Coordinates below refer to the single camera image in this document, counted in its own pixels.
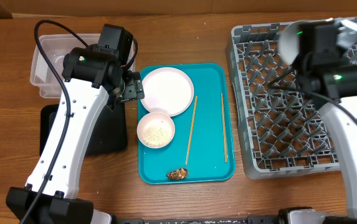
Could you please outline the small pink bowl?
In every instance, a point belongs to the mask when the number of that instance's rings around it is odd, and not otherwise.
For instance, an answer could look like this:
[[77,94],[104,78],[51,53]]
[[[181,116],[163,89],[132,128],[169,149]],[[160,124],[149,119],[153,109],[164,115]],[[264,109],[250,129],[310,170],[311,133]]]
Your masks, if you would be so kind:
[[174,138],[173,120],[162,112],[151,112],[142,117],[137,125],[137,137],[146,147],[159,149]]

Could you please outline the brown food scrap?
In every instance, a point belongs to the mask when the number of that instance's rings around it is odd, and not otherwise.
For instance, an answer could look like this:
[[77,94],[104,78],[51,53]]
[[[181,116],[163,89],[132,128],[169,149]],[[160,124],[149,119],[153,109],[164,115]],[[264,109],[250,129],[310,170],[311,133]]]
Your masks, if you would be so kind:
[[189,175],[189,171],[187,169],[179,168],[179,169],[176,169],[174,171],[168,172],[166,174],[166,177],[169,180],[182,180],[182,179],[187,178],[188,175]]

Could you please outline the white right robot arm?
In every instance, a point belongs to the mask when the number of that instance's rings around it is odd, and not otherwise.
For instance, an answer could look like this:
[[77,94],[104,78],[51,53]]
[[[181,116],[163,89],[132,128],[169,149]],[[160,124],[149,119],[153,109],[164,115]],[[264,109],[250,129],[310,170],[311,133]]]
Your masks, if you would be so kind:
[[357,41],[347,19],[298,21],[294,25],[297,82],[310,96],[332,138],[345,182],[347,215],[324,223],[357,223],[357,65],[345,52]]

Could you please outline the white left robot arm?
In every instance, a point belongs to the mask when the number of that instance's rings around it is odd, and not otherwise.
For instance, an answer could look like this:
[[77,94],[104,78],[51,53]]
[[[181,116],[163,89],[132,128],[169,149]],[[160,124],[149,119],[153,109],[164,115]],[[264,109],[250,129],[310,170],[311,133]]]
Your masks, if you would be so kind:
[[55,72],[62,93],[40,159],[25,186],[11,187],[6,205],[21,223],[115,223],[112,214],[78,198],[93,129],[104,110],[141,100],[145,93],[131,66],[138,42],[125,28],[105,24],[96,44],[83,43]]

